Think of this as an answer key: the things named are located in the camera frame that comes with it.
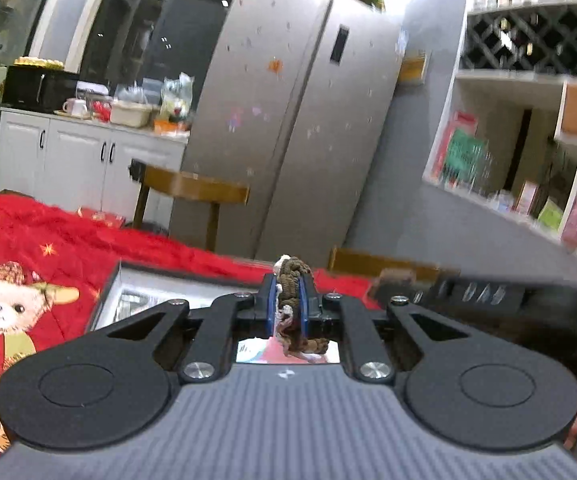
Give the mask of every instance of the microwave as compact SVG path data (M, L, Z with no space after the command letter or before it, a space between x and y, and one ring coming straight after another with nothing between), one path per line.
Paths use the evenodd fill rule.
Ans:
M41 66L11 65L4 83L2 106L52 114L75 97L80 75Z

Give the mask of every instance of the white cabinet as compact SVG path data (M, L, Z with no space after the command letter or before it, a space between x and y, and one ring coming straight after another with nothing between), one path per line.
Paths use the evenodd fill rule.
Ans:
M2 112L0 191L37 196L44 171L49 118Z
M131 221L139 184L133 158L179 171L184 140L41 114L2 112L0 190L12 189L67 211L79 207L116 213ZM172 199L151 192L144 221L168 227Z
M44 177L38 199L67 211L78 207L101 210L104 175L110 151L110 130L51 121Z
M180 170L185 145L168 139L158 140L160 142L152 142L148 137L127 132L114 136L104 180L104 211L113 211L128 220L133 218L140 186L128 177L128 167L132 159L136 158L167 170ZM171 213L172 198L154 191L149 193L144 221L162 224L162 219L167 219L164 223L167 226Z

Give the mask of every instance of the mug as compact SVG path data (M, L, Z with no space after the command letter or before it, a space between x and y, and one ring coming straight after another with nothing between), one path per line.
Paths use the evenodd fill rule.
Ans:
M88 112L88 109L86 108L86 101L84 99L71 97L63 104L62 111L72 116L83 117Z

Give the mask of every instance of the wine rack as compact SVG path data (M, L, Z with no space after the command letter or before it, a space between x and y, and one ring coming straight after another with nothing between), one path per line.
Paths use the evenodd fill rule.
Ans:
M577 76L577 6L469 15L460 65Z

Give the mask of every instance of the red tablecloth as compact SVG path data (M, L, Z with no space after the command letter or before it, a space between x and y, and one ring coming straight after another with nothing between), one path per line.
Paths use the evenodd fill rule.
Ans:
M26 355L81 335L120 259L245 282L261 281L267 272L168 238L0 195L0 375ZM335 278L322 270L315 282L322 292L358 297L369 286L363 278ZM7 446L0 425L0 452Z

